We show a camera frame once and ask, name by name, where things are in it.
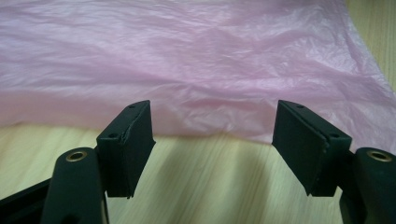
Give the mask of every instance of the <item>table surface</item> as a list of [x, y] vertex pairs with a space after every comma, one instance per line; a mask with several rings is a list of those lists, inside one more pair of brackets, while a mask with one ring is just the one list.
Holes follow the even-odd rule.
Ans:
[[[396, 1], [347, 0], [362, 39], [396, 90]], [[98, 130], [0, 129], [0, 199], [51, 176], [55, 160], [94, 147]], [[338, 201], [307, 197], [277, 151], [231, 137], [155, 136], [132, 199], [109, 199], [111, 223], [342, 223]]]

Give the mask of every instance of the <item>black clamp jaw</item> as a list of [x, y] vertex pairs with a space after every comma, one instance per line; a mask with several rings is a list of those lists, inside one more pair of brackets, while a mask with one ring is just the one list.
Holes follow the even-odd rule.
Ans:
[[149, 101], [127, 106], [96, 138], [65, 152], [51, 179], [0, 202], [0, 223], [108, 223], [106, 196], [134, 196], [154, 140]]
[[307, 195], [340, 187], [344, 223], [396, 223], [396, 157], [371, 147], [349, 151], [352, 138], [303, 105], [279, 101], [273, 146]]

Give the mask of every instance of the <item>black plastic piece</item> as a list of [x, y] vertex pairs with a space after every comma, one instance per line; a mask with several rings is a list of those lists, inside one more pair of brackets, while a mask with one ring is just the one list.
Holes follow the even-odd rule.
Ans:
[[58, 158], [40, 223], [107, 223], [97, 155], [80, 147]]
[[349, 152], [351, 137], [303, 105], [279, 101], [273, 145], [303, 184], [306, 194], [333, 196], [334, 161]]
[[353, 169], [367, 210], [365, 223], [396, 223], [396, 157], [363, 147], [355, 154]]
[[38, 223], [50, 185], [45, 180], [0, 201], [0, 223]]
[[149, 101], [127, 106], [97, 138], [60, 156], [52, 179], [0, 201], [0, 223], [107, 223], [109, 197], [134, 195], [152, 137]]
[[154, 147], [149, 101], [127, 106], [97, 137], [108, 197], [133, 197]]
[[396, 157], [363, 147], [350, 152], [351, 138], [303, 105], [279, 101], [273, 145], [313, 196], [343, 190], [346, 224], [396, 223]]

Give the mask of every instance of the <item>wood grain surface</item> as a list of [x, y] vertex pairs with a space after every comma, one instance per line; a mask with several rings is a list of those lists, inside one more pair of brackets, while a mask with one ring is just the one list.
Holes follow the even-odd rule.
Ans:
[[[362, 39], [395, 90], [396, 1], [347, 0]], [[0, 199], [51, 176], [55, 160], [94, 147], [98, 130], [0, 129]], [[155, 136], [134, 198], [109, 199], [111, 223], [342, 223], [338, 201], [307, 197], [273, 147], [225, 133]]]

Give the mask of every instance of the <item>pink plastic sheet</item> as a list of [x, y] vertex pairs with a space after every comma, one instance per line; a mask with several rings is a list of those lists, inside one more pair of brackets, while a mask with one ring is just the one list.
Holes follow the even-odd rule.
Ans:
[[341, 0], [0, 2], [0, 125], [103, 129], [150, 100], [155, 133], [270, 143], [278, 99], [396, 152], [396, 98]]

